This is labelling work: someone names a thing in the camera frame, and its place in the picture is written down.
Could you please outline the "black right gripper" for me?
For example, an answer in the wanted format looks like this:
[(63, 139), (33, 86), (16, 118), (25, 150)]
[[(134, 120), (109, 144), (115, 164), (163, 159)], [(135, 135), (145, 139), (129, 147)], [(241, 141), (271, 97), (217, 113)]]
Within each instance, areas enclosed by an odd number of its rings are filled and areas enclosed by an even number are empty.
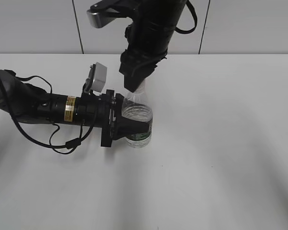
[(135, 92), (140, 84), (166, 59), (168, 51), (159, 54), (149, 54), (137, 49), (126, 49), (120, 56), (119, 72), (124, 75), (124, 88)]

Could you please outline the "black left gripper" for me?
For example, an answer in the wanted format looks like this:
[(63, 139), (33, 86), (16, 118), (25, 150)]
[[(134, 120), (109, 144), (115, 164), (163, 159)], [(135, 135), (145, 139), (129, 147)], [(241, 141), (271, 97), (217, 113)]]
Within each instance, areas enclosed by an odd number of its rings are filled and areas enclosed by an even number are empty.
[[(94, 127), (101, 131), (102, 147), (111, 147), (112, 140), (127, 138), (132, 141), (142, 141), (151, 135), (151, 120), (137, 121), (121, 116), (124, 96), (115, 94), (113, 90), (106, 90), (99, 96), (83, 93), (76, 98), (74, 123), (89, 127), (86, 134), (81, 137), (84, 141), (92, 132)], [(113, 134), (111, 136), (111, 115), (120, 115), (114, 122)]]

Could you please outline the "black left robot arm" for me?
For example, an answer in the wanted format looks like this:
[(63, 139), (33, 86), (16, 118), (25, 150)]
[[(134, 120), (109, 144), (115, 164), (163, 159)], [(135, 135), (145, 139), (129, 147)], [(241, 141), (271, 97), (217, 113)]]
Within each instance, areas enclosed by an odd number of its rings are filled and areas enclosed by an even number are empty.
[[(149, 132), (149, 122), (122, 116), (124, 97), (113, 90), (101, 92), (106, 82), (107, 68), (100, 63), (91, 66), (81, 97), (46, 92), (29, 84), (31, 77), (20, 78), (12, 70), (0, 70), (0, 109), (9, 113), (17, 129), (31, 142), (50, 149), (78, 147), (94, 127), (102, 129), (101, 146), (111, 147), (112, 141), (129, 135)], [(87, 133), (64, 145), (53, 146), (34, 140), (24, 132), (24, 124), (66, 124), (88, 127)]]

